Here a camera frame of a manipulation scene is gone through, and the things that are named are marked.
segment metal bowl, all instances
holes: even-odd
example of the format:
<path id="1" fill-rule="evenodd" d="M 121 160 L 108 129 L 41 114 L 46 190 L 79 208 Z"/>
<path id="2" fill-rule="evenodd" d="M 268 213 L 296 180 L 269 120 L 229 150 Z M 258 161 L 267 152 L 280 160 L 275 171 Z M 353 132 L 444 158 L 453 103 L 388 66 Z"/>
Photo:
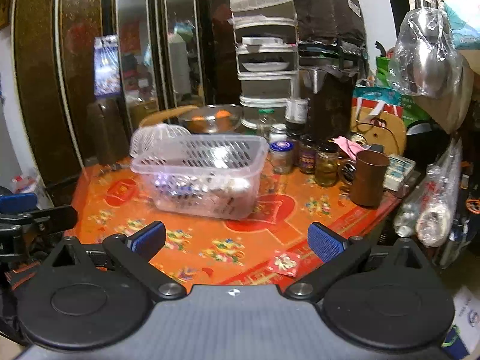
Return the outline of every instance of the metal bowl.
<path id="1" fill-rule="evenodd" d="M 218 117 L 219 111 L 230 112 Z M 234 104 L 207 105 L 191 110 L 178 117 L 188 131 L 194 134 L 215 134 L 235 131 L 242 123 L 243 108 Z"/>

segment mug handle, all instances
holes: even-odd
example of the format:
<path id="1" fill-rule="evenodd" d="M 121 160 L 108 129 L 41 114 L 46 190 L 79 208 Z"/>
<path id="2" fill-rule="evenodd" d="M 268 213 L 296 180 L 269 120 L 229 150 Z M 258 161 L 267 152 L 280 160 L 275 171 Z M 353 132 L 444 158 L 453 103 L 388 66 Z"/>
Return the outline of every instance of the mug handle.
<path id="1" fill-rule="evenodd" d="M 338 173 L 338 177 L 340 178 L 340 180 L 342 181 L 342 183 L 344 183 L 345 185 L 348 185 L 348 186 L 351 186 L 353 183 L 351 181 L 348 181 L 345 176 L 343 175 L 343 168 L 345 167 L 345 165 L 347 164 L 352 164 L 353 166 L 355 166 L 355 161 L 351 160 L 351 159 L 345 159 L 345 160 L 342 160 L 340 161 L 340 163 L 338 164 L 338 170 L 337 170 L 337 173 Z"/>

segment brown mug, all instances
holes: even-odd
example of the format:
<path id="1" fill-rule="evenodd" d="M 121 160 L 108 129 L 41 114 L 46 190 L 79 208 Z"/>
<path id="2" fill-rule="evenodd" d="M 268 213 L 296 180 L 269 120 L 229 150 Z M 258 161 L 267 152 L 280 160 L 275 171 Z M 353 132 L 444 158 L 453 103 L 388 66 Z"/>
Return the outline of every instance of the brown mug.
<path id="1" fill-rule="evenodd" d="M 346 164 L 355 167 L 353 182 L 343 173 Z M 338 176 L 350 186 L 350 200 L 359 206 L 378 207 L 383 197 L 383 179 L 390 161 L 377 151 L 363 150 L 357 153 L 357 161 L 343 160 L 338 167 Z"/>

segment metal screw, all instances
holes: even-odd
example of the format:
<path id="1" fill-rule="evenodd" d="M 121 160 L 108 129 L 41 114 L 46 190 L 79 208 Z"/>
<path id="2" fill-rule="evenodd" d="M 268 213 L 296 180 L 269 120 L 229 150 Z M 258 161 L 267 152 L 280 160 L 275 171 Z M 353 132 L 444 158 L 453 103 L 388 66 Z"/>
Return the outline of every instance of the metal screw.
<path id="1" fill-rule="evenodd" d="M 165 283 L 158 287 L 160 294 L 168 297 L 176 297 L 182 292 L 182 286 L 178 283 Z"/>
<path id="2" fill-rule="evenodd" d="M 308 283 L 295 283 L 290 286 L 290 291 L 297 296 L 307 296 L 314 291 L 314 287 Z"/>

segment black circular disc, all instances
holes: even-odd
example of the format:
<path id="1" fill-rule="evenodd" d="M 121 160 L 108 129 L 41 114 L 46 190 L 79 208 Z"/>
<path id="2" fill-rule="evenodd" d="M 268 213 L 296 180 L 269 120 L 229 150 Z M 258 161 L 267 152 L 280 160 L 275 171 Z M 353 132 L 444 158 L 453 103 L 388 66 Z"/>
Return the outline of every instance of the black circular disc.
<path id="1" fill-rule="evenodd" d="M 151 302 L 136 281 L 115 273 L 62 267 L 33 281 L 18 305 L 33 342 L 63 350 L 110 345 L 136 330 Z"/>
<path id="2" fill-rule="evenodd" d="M 420 269 L 392 267 L 335 283 L 323 315 L 341 336 L 383 351 L 409 351 L 441 341 L 454 315 L 450 295 Z"/>

